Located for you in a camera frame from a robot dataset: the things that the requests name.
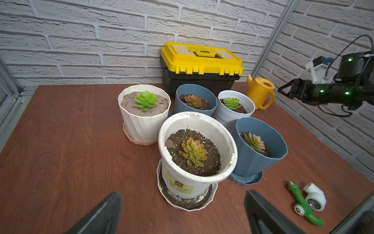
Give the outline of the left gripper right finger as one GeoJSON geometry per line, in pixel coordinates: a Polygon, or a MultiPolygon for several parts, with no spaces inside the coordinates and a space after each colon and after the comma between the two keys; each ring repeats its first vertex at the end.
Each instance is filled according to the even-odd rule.
{"type": "Polygon", "coordinates": [[[244,208],[253,234],[304,233],[255,190],[246,192],[244,208]]]}

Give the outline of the cream faceted pot clay soil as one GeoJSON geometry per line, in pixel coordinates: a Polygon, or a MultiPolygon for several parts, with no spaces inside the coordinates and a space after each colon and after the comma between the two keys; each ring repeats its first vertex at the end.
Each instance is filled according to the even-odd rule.
{"type": "Polygon", "coordinates": [[[120,105],[125,95],[132,92],[149,91],[155,95],[160,95],[167,100],[167,109],[152,117],[141,117],[131,114],[124,107],[120,107],[123,121],[130,136],[138,141],[151,141],[158,139],[158,134],[162,124],[168,118],[168,112],[171,106],[170,96],[161,88],[148,84],[132,85],[124,89],[118,96],[118,104],[120,105]]]}

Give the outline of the blue-grey plant pot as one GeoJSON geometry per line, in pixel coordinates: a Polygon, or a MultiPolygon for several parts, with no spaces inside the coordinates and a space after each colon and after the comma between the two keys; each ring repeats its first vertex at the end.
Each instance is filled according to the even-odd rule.
{"type": "Polygon", "coordinates": [[[174,113],[198,112],[212,117],[217,104],[217,98],[210,90],[196,84],[184,84],[176,90],[174,113]]]}
{"type": "Polygon", "coordinates": [[[239,119],[232,131],[232,136],[238,150],[237,164],[233,172],[239,176],[249,177],[262,172],[284,159],[288,154],[287,144],[282,136],[273,127],[256,118],[239,119]],[[240,133],[250,133],[252,136],[259,137],[270,156],[265,156],[253,149],[244,141],[240,133]]]}

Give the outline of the yellow watering can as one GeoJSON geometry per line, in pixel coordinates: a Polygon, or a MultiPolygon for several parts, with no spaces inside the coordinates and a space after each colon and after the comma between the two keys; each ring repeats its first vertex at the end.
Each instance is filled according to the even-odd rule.
{"type": "Polygon", "coordinates": [[[275,85],[264,78],[253,79],[248,75],[247,87],[247,96],[253,101],[256,109],[266,110],[276,99],[275,85]]]}

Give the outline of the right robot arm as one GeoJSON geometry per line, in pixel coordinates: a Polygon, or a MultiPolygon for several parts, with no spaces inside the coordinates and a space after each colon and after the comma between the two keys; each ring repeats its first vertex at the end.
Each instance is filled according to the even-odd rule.
{"type": "Polygon", "coordinates": [[[356,110],[365,101],[374,104],[374,52],[346,54],[340,61],[333,83],[325,83],[324,78],[333,58],[320,56],[306,64],[312,80],[294,79],[278,88],[278,92],[289,99],[318,106],[322,104],[342,104],[348,110],[356,110]]]}

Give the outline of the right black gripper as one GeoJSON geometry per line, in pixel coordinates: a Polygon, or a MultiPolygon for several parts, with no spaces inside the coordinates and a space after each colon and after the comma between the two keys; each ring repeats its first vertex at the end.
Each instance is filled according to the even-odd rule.
{"type": "Polygon", "coordinates": [[[313,84],[310,80],[294,79],[279,87],[278,92],[313,106],[351,103],[351,85],[348,83],[313,84]]]}

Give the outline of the small white ribbed pot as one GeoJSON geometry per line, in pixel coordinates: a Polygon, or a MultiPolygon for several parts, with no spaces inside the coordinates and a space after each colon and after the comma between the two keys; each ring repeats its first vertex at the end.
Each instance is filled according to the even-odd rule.
{"type": "Polygon", "coordinates": [[[246,95],[232,91],[232,90],[224,90],[219,93],[218,95],[218,104],[217,108],[214,113],[214,118],[220,122],[229,132],[232,132],[234,129],[236,122],[241,118],[251,117],[251,115],[255,111],[255,105],[253,101],[248,98],[246,95]],[[246,114],[238,113],[233,110],[227,108],[222,102],[221,99],[227,98],[235,98],[238,100],[238,104],[240,104],[245,111],[246,114]]]}

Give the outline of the large white round pot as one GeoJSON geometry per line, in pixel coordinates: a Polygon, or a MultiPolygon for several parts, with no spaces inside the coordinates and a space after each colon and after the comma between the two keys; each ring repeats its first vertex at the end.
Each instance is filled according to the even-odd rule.
{"type": "Polygon", "coordinates": [[[199,196],[234,170],[238,151],[230,132],[214,118],[180,112],[161,126],[158,138],[162,177],[169,191],[183,199],[199,196]]]}

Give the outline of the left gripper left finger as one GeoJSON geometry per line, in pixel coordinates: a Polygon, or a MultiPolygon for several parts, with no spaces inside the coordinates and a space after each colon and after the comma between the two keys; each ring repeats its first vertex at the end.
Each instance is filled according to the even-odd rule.
{"type": "Polygon", "coordinates": [[[112,192],[65,233],[115,234],[121,211],[121,196],[118,192],[112,192]]]}

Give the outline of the white pipe elbow fitting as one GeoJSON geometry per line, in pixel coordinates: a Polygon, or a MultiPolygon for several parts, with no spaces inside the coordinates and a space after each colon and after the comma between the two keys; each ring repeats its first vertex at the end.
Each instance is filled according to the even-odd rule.
{"type": "Polygon", "coordinates": [[[303,191],[307,194],[305,198],[312,210],[322,212],[325,209],[327,200],[324,192],[314,183],[307,184],[303,191]]]}

